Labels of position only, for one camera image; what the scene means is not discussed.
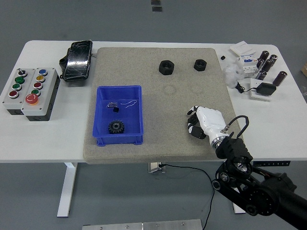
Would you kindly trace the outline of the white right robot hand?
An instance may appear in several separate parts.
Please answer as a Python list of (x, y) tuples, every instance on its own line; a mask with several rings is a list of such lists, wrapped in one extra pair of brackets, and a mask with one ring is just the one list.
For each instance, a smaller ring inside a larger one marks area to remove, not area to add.
[(210, 144), (228, 137), (227, 127), (220, 111), (202, 106), (193, 106), (187, 113), (188, 132), (199, 139), (209, 137)]

